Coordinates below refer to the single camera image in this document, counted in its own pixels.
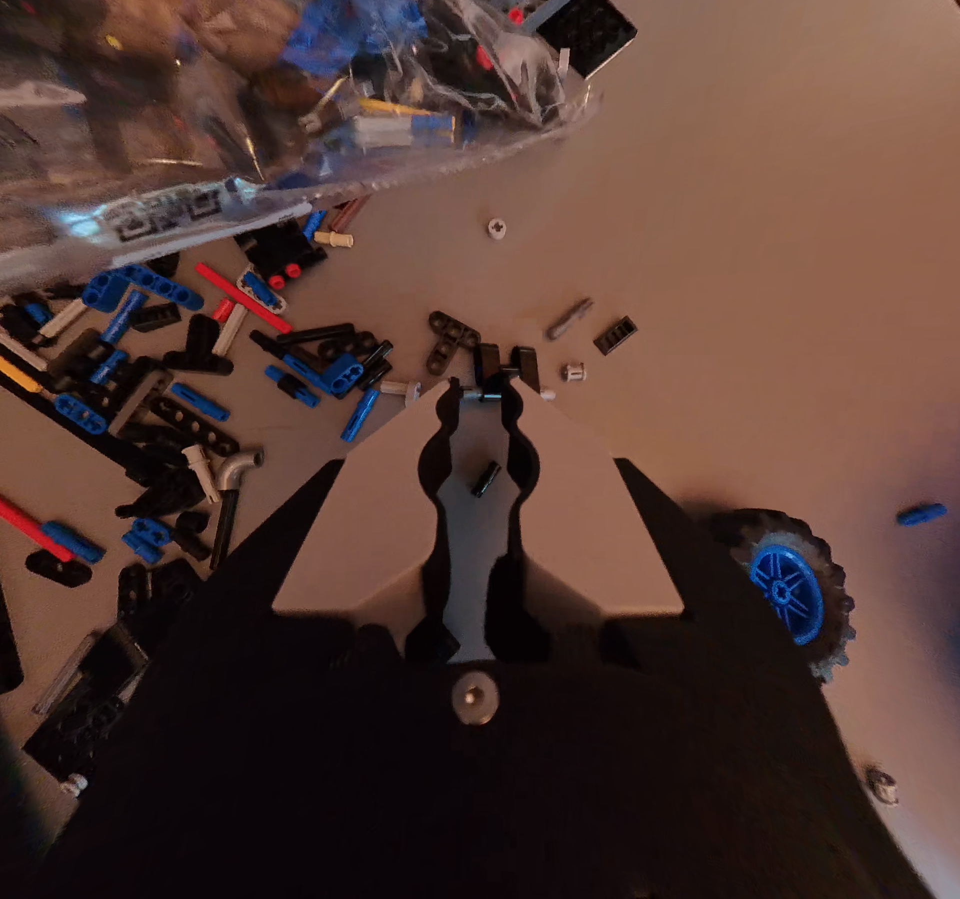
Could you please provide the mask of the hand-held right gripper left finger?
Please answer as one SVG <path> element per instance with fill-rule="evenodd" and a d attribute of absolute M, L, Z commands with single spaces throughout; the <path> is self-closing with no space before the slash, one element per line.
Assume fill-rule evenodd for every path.
<path fill-rule="evenodd" d="M 459 381 L 441 381 L 337 468 L 273 599 L 282 616 L 388 629 L 408 660 L 450 660 L 451 561 L 439 491 L 452 471 Z"/>

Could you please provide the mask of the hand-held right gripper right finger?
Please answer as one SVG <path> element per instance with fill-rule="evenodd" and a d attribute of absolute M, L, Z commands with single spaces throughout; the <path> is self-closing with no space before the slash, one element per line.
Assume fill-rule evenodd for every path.
<path fill-rule="evenodd" d="M 538 663 L 613 621 L 685 606 L 606 444 L 519 378 L 501 388 L 517 488 L 492 569 L 492 654 Z"/>

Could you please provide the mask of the pile of toy building pieces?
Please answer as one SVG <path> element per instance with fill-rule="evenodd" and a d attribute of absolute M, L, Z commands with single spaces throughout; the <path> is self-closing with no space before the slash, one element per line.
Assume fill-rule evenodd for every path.
<path fill-rule="evenodd" d="M 413 380 L 433 338 L 434 308 L 460 314 L 483 340 L 535 344 L 541 383 L 565 358 L 588 378 L 558 392 L 558 410 L 629 458 L 691 514 L 714 507 L 782 509 L 809 523 L 846 570 L 856 602 L 848 645 L 825 697 L 859 768 L 893 773 L 901 805 L 877 807 L 897 828 L 954 828 L 958 811 L 958 266 L 937 235 L 919 242 L 867 216 L 849 228 L 782 228 L 772 219 L 721 229 L 698 220 L 647 241 L 654 223 L 556 230 L 541 241 L 511 226 L 486 241 L 470 221 L 444 224 L 405 212 L 389 229 L 362 219 L 359 245 L 295 285 L 298 325 L 352 321 L 395 347 L 388 380 Z M 918 245 L 918 253 L 908 246 Z M 587 322 L 543 343 L 541 319 L 581 293 L 596 300 Z M 629 314 L 638 337 L 604 359 L 587 333 Z M 229 376 L 147 370 L 146 405 L 119 442 L 133 459 L 179 462 L 197 426 L 266 450 L 246 474 L 233 542 L 292 490 L 350 447 L 341 428 L 360 393 L 309 406 L 278 389 L 291 367 L 249 340 L 275 329 L 244 313 L 224 353 Z M 2 579 L 26 682 L 2 698 L 14 778 L 41 828 L 60 826 L 71 795 L 18 748 L 42 716 L 33 711 L 82 635 L 116 616 L 117 574 L 136 563 L 121 539 L 142 516 L 117 518 L 147 487 L 121 465 L 22 401 L 2 403 L 2 494 L 39 519 L 104 547 L 93 578 L 76 590 L 22 565 L 34 546 L 2 525 Z M 188 420 L 196 413 L 198 420 Z M 506 510 L 517 493 L 501 473 L 486 498 L 468 482 L 506 457 L 499 404 L 467 402 L 454 437 L 454 474 L 440 492 L 451 521 L 453 597 L 448 620 L 464 657 L 479 656 L 481 593 L 506 548 Z"/>

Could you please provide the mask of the clear plastic bag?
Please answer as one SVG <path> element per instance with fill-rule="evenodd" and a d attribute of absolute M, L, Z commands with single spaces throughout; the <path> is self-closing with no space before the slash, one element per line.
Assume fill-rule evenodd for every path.
<path fill-rule="evenodd" d="M 462 173 L 586 113 L 484 0 L 1 0 L 2 293 Z"/>

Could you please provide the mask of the grey desk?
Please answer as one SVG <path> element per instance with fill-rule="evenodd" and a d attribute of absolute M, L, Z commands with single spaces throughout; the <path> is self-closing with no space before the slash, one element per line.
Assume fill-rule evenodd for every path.
<path fill-rule="evenodd" d="M 2 493 L 105 546 L 77 590 L 2 530 L 25 680 L 2 697 L 2 893 L 26 897 L 958 897 L 958 9 L 953 0 L 612 0 L 638 27 L 570 137 L 379 192 L 355 247 L 293 290 L 424 375 L 427 315 L 536 347 L 559 455 L 522 512 L 584 593 L 629 612 L 665 558 L 677 617 L 493 655 L 489 570 L 518 483 L 495 404 L 462 408 L 447 509 L 457 659 L 276 614 L 308 549 L 323 591 L 393 564 L 419 516 L 372 466 L 323 468 L 357 396 L 314 410 L 231 377 L 246 476 L 231 570 L 179 616 L 78 804 L 20 745 L 31 706 L 116 615 L 138 488 L 2 397 Z"/>

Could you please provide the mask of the black toy wheel blue rim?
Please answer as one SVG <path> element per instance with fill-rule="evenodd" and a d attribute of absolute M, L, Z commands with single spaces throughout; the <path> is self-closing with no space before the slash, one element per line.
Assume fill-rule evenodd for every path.
<path fill-rule="evenodd" d="M 826 540 L 786 512 L 743 508 L 712 515 L 708 530 L 787 629 L 820 686 L 849 664 L 857 637 L 846 572 Z"/>

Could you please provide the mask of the black studded toy plate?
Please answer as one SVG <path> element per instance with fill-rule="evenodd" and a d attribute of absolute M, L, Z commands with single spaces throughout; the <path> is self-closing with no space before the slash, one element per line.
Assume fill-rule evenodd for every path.
<path fill-rule="evenodd" d="M 590 80 L 625 50 L 638 29 L 611 0 L 570 0 L 537 29 L 556 53 L 569 51 L 569 67 Z"/>

